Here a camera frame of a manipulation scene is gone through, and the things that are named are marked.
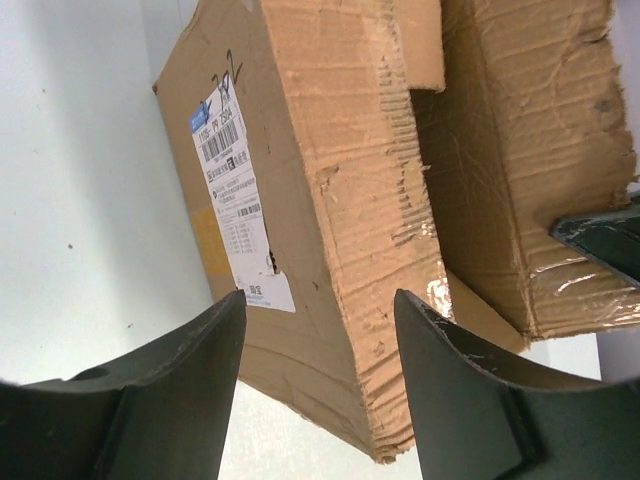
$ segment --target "black plastic part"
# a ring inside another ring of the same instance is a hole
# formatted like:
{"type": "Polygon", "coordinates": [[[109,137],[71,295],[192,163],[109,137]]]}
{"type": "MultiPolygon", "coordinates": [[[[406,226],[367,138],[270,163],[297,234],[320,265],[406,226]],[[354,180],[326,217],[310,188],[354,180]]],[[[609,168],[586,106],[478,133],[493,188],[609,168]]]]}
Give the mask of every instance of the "black plastic part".
{"type": "Polygon", "coordinates": [[[550,234],[640,288],[640,206],[563,218],[550,234]]]}
{"type": "Polygon", "coordinates": [[[0,384],[0,478],[217,478],[245,327],[236,292],[72,380],[0,384]]]}
{"type": "Polygon", "coordinates": [[[428,480],[640,478],[640,380],[545,368],[399,291],[395,319],[428,480]]]}

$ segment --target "white label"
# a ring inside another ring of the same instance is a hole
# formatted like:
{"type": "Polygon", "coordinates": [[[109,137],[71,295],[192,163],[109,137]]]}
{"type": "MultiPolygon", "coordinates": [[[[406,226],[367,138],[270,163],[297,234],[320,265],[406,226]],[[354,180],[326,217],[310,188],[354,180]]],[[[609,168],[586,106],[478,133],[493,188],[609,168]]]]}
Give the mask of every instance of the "white label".
{"type": "Polygon", "coordinates": [[[287,277],[274,271],[247,130],[232,82],[226,80],[191,117],[224,248],[248,305],[295,312],[287,277]]]}

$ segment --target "packing tape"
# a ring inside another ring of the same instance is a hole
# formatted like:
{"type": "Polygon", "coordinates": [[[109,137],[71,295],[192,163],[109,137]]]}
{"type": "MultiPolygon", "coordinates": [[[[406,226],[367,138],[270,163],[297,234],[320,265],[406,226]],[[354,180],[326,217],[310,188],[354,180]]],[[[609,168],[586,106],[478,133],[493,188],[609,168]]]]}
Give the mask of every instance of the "packing tape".
{"type": "Polygon", "coordinates": [[[208,275],[231,275],[218,220],[212,207],[191,213],[191,225],[208,275]]]}

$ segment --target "corrugated cardboard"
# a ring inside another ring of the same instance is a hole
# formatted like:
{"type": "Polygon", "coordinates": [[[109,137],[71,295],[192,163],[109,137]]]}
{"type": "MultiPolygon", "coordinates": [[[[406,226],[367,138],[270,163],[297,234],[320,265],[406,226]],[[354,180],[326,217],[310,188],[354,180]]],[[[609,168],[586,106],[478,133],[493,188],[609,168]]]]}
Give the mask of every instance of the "corrugated cardboard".
{"type": "Polygon", "coordinates": [[[640,321],[640,293],[549,238],[609,209],[635,154],[607,0],[445,0],[447,89],[414,96],[448,268],[530,338],[640,321]]]}
{"type": "Polygon", "coordinates": [[[440,0],[395,0],[409,88],[444,90],[440,0]]]}
{"type": "Polygon", "coordinates": [[[235,288],[234,277],[189,123],[227,70],[274,263],[296,309],[248,307],[240,377],[389,461],[413,444],[396,289],[441,310],[453,299],[461,324],[524,346],[464,284],[447,284],[393,4],[200,2],[156,92],[215,298],[235,288]]]}

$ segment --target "damaged cardboard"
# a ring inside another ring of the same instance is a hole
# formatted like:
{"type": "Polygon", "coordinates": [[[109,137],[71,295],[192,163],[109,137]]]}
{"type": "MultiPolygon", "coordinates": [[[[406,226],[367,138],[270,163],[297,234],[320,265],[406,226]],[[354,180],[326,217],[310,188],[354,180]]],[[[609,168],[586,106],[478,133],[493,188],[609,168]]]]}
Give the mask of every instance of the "damaged cardboard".
{"type": "Polygon", "coordinates": [[[201,1],[156,84],[214,298],[247,293],[240,378],[379,462],[414,442],[398,288],[524,346],[447,278],[407,87],[388,0],[201,1]]]}
{"type": "Polygon", "coordinates": [[[640,321],[640,293],[548,236],[634,179],[607,0],[445,0],[447,89],[414,93],[448,268],[528,338],[640,321]]]}

